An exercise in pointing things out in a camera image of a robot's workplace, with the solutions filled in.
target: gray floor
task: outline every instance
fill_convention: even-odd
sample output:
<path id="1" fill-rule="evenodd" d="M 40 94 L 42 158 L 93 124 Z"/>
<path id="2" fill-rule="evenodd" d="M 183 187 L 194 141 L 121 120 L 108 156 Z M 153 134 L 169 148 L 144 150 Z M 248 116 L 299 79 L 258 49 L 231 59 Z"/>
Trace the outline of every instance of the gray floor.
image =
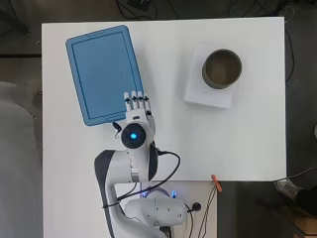
<path id="1" fill-rule="evenodd" d="M 6 0 L 0 7 L 7 9 Z M 229 4 L 221 0 L 172 0 L 180 19 L 221 18 Z M 114 0 L 16 0 L 19 18 L 31 27 L 29 36 L 11 33 L 0 38 L 0 54 L 38 54 L 41 52 L 41 23 L 123 21 Z M 174 14 L 165 0 L 156 0 L 158 18 L 172 20 Z M 271 10 L 276 1 L 267 1 Z M 232 17 L 242 16 L 251 0 L 240 0 L 231 10 Z M 295 15 L 285 24 L 295 54 L 295 71 L 286 86 L 287 172 L 299 173 L 317 167 L 317 141 L 313 135 L 317 123 L 317 7 L 293 5 Z M 254 16 L 255 7 L 248 16 Z M 145 14 L 133 10 L 136 14 Z M 146 13 L 154 15 L 153 7 Z M 290 48 L 286 44 L 286 75 L 292 66 Z M 0 80 L 16 82 L 18 102 L 37 118 L 35 122 L 39 151 L 42 144 L 41 59 L 0 59 Z M 294 180 L 309 188 L 316 185 L 317 173 Z M 218 198 L 218 235 L 223 237 L 293 237 L 267 209 L 267 205 L 288 204 L 270 182 L 223 182 Z"/>

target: blue light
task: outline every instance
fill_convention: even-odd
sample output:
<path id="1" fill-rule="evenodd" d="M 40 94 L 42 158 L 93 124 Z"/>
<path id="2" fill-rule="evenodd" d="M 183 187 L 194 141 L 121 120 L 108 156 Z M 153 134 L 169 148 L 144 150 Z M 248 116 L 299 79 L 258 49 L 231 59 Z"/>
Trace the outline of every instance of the blue light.
<path id="1" fill-rule="evenodd" d="M 176 191 L 175 191 L 175 190 L 173 190 L 173 191 L 171 192 L 171 197 L 172 197 L 172 198 L 176 198 Z"/>
<path id="2" fill-rule="evenodd" d="M 137 139 L 137 134 L 136 133 L 132 133 L 130 135 L 130 137 L 131 137 L 131 139 L 135 140 L 135 139 Z"/>

